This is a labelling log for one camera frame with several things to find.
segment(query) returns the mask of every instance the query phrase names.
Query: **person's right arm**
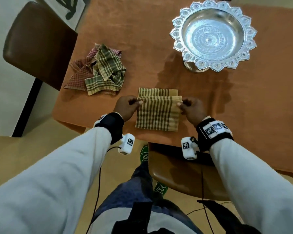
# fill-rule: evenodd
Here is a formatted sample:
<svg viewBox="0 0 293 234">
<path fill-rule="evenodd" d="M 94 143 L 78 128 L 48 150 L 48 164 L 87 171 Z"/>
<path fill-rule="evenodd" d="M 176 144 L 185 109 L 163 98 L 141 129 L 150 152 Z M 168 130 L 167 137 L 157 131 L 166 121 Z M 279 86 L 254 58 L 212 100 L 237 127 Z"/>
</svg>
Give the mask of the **person's right arm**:
<svg viewBox="0 0 293 234">
<path fill-rule="evenodd" d="M 180 109 L 196 127 L 205 117 L 198 99 L 183 99 Z M 262 234 L 293 233 L 293 185 L 267 163 L 231 139 L 210 148 L 229 197 L 246 224 Z"/>
</svg>

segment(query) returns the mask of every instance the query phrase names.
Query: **long sleeve shirt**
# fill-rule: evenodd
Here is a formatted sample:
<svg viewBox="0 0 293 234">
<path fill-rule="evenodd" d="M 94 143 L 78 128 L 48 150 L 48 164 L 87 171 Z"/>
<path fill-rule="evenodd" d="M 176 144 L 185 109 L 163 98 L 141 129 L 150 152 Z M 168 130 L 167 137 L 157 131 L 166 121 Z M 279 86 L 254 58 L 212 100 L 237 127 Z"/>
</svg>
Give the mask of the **long sleeve shirt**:
<svg viewBox="0 0 293 234">
<path fill-rule="evenodd" d="M 1 185 L 0 234 L 74 233 L 86 193 L 111 140 L 107 129 L 93 128 Z M 216 142 L 210 154 L 246 224 L 262 234 L 293 234 L 291 183 L 230 139 Z M 114 223 L 127 219 L 130 210 L 115 208 L 103 212 L 89 233 L 111 233 Z M 175 233 L 193 233 L 173 217 L 152 212 L 148 231 L 160 227 Z"/>
</svg>

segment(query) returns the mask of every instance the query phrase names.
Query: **green cactus painting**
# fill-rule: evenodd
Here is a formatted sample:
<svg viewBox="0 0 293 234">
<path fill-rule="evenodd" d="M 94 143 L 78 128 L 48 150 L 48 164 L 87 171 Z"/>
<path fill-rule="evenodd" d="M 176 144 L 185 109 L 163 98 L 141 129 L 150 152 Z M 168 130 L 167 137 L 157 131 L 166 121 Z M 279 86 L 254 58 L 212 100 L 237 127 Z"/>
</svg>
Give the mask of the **green cactus painting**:
<svg viewBox="0 0 293 234">
<path fill-rule="evenodd" d="M 77 6 L 78 0 L 74 0 L 73 3 L 71 3 L 71 0 L 56 0 L 56 1 L 60 3 L 63 7 L 69 10 L 65 18 L 67 20 L 70 20 L 76 13 L 76 6 Z"/>
</svg>

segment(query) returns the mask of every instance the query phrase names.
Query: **black baseboard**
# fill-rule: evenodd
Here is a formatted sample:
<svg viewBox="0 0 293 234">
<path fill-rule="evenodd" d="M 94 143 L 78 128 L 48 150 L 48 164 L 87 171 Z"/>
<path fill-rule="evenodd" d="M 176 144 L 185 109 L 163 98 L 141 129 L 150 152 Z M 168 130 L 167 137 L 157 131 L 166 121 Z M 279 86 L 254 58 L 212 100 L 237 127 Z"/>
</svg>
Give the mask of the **black baseboard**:
<svg viewBox="0 0 293 234">
<path fill-rule="evenodd" d="M 24 105 L 24 108 L 23 108 L 22 113 L 20 115 L 20 118 L 18 119 L 18 122 L 16 124 L 15 129 L 14 129 L 14 132 L 12 134 L 12 137 L 22 137 L 22 134 L 23 134 L 25 126 L 27 124 L 31 110 L 34 107 L 34 104 L 36 102 L 37 95 L 39 93 L 41 85 L 42 85 L 42 81 L 35 78 L 35 81 L 31 87 L 31 90 L 30 90 L 29 95 L 27 97 L 27 100 L 25 102 L 25 105 Z"/>
</svg>

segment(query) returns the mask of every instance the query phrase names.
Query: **person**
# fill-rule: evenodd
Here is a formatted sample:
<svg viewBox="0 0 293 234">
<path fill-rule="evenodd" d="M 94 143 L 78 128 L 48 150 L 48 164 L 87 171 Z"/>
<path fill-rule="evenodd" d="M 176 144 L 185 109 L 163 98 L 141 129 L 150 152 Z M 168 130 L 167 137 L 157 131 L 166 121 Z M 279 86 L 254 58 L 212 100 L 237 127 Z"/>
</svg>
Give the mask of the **person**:
<svg viewBox="0 0 293 234">
<path fill-rule="evenodd" d="M 124 122 L 141 103 L 134 96 L 119 98 L 114 111 L 93 129 L 1 185 L 0 234 L 74 233 L 86 193 L 110 144 L 119 139 Z M 240 216 L 254 228 L 240 229 L 241 233 L 293 234 L 293 185 L 234 142 L 230 133 L 210 134 L 212 138 L 201 133 L 215 121 L 207 117 L 201 101 L 183 98 L 178 106 L 199 131 L 199 148 L 210 151 Z M 88 233 L 201 233 L 176 205 L 163 199 L 167 190 L 163 184 L 153 192 L 147 155 L 144 147 L 141 165 L 95 211 Z"/>
</svg>

